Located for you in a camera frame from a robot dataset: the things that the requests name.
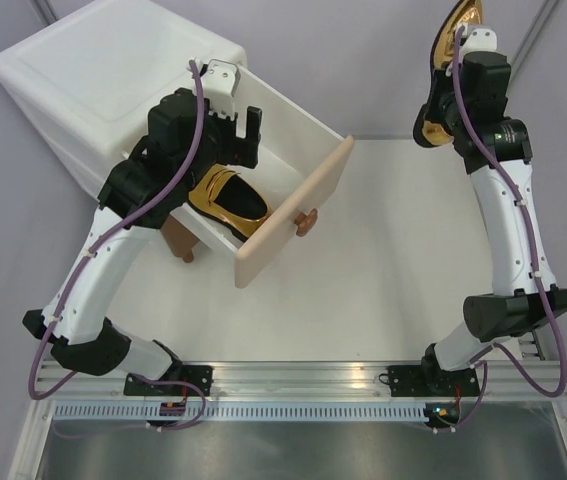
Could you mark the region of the beige drawer front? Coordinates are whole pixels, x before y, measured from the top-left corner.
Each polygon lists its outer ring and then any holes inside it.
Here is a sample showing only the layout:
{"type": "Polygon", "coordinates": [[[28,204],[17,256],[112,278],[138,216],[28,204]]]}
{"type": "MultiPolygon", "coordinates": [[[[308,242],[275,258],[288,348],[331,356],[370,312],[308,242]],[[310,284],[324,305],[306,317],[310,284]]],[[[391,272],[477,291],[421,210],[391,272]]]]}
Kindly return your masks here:
{"type": "Polygon", "coordinates": [[[296,216],[320,209],[334,193],[354,138],[341,137],[249,70],[239,69],[236,111],[244,114],[248,106],[255,106],[263,114],[258,164],[255,169],[235,170],[265,198],[273,214],[245,242],[187,204],[172,216],[197,236],[199,243],[229,260],[234,285],[244,288],[296,235],[296,216]]]}

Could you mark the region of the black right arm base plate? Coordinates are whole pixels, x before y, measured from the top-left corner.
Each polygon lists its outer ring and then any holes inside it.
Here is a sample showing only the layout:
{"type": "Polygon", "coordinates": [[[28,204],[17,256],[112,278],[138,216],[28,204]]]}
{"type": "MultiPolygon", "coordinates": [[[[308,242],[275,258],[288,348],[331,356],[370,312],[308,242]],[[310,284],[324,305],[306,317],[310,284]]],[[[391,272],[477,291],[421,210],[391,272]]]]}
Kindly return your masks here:
{"type": "Polygon", "coordinates": [[[397,398],[477,397],[480,385],[473,369],[426,373],[416,364],[387,367],[390,392],[397,398]]]}

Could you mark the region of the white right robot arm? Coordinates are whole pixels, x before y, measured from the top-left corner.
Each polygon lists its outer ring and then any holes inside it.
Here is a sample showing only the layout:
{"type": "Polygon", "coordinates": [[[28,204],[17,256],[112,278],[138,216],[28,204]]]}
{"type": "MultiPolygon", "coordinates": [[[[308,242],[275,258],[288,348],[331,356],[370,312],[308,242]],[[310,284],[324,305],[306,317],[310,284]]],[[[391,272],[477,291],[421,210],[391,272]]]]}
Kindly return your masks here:
{"type": "Polygon", "coordinates": [[[462,323],[428,347],[419,371],[422,388],[441,395],[465,370],[506,341],[549,327],[559,355],[559,380],[546,397],[567,386],[567,358],[557,319],[567,312],[546,259],[532,192],[532,148],[525,124],[506,115],[510,80],[507,58],[475,51],[461,59],[430,60],[430,91],[417,115],[413,137],[424,148],[453,145],[472,183],[489,241],[493,277],[489,293],[469,296],[462,323]]]}

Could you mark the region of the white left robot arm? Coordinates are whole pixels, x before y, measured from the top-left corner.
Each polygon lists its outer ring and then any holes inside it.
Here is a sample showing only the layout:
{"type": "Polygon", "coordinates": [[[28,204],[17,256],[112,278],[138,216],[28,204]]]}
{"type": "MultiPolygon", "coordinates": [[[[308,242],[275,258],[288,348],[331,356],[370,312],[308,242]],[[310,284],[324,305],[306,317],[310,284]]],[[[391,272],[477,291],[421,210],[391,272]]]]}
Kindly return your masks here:
{"type": "Polygon", "coordinates": [[[85,244],[56,297],[29,310],[26,329],[71,376],[103,376],[116,369],[144,378],[158,395],[181,384],[182,362],[157,340],[117,328],[107,311],[128,269],[160,234],[206,174],[221,165],[253,168],[258,162],[262,111],[246,110],[237,136],[237,115],[213,111],[209,95],[180,88],[148,113],[148,132],[110,171],[85,244]]]}

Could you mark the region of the brown-front pulled-out drawer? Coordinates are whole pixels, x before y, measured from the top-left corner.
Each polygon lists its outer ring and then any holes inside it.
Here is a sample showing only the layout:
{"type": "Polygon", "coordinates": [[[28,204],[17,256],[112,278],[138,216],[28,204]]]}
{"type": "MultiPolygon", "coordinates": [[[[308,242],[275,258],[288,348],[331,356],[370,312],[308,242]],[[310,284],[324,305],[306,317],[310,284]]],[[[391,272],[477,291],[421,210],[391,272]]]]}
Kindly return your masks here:
{"type": "Polygon", "coordinates": [[[170,215],[162,225],[160,232],[172,254],[184,263],[194,261],[194,247],[200,242],[189,229],[170,215]]]}

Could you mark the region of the gold metallic loafer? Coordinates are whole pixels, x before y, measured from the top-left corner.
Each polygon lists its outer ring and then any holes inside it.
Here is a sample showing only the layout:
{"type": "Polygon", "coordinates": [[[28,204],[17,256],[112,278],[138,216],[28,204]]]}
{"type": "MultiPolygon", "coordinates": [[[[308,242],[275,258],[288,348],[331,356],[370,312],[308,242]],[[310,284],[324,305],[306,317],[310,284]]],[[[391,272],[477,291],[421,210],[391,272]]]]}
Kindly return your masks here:
{"type": "Polygon", "coordinates": [[[420,147],[436,148],[452,141],[452,136],[444,127],[440,102],[453,89],[451,77],[446,71],[452,62],[455,30],[462,23],[481,24],[482,20],[481,1],[458,1],[437,32],[429,58],[429,93],[417,114],[412,132],[414,141],[420,147]]]}
{"type": "Polygon", "coordinates": [[[247,241],[270,217],[272,209],[240,175],[222,165],[212,166],[189,192],[188,204],[200,215],[228,228],[247,241]]]}

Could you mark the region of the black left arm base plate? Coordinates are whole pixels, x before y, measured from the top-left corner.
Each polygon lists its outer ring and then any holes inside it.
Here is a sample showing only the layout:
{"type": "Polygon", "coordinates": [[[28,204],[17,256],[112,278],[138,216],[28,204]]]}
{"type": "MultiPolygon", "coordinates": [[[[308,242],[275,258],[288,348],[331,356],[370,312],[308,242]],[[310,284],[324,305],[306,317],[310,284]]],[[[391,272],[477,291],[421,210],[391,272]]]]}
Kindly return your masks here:
{"type": "Polygon", "coordinates": [[[177,369],[168,370],[159,380],[143,380],[128,374],[124,384],[125,396],[164,396],[182,397],[196,395],[196,387],[205,397],[210,395],[214,368],[206,364],[182,364],[177,369]]]}

